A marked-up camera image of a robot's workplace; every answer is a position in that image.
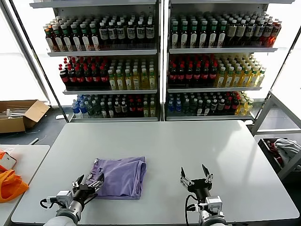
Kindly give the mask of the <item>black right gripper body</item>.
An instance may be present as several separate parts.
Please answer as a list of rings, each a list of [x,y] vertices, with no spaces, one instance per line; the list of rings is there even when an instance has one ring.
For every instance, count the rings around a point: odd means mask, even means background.
[[[204,201],[206,197],[210,197],[210,190],[212,189],[212,182],[206,178],[201,179],[185,179],[187,181],[187,190],[190,193],[194,193],[196,199]]]

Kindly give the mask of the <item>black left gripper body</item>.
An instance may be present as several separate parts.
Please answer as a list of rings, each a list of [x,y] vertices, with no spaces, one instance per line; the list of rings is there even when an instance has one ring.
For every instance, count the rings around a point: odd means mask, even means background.
[[[82,207],[85,207],[86,204],[97,196],[98,189],[94,189],[90,184],[80,184],[78,188],[72,189],[72,191],[73,200],[79,202]]]

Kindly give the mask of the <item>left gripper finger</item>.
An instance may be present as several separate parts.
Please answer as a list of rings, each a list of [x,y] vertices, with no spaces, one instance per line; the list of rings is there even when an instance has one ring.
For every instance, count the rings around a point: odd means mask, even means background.
[[[72,182],[72,188],[73,188],[73,189],[78,188],[78,187],[80,186],[80,184],[81,184],[83,178],[84,178],[84,174],[81,175],[80,177],[78,177],[75,181],[73,181],[73,182]]]
[[[94,189],[100,189],[103,186],[103,181],[104,181],[104,174],[100,173],[100,175],[97,177],[97,179],[90,184],[91,187]]]

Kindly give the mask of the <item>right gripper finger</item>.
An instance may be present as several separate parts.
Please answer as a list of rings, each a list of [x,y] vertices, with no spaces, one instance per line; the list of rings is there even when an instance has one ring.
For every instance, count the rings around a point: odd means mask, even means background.
[[[194,185],[194,182],[186,177],[183,167],[181,167],[180,183],[186,188]]]
[[[202,164],[202,168],[203,168],[203,171],[204,171],[204,174],[205,174],[205,177],[206,177],[205,182],[206,183],[212,183],[214,175],[209,172],[209,169],[204,164]]]

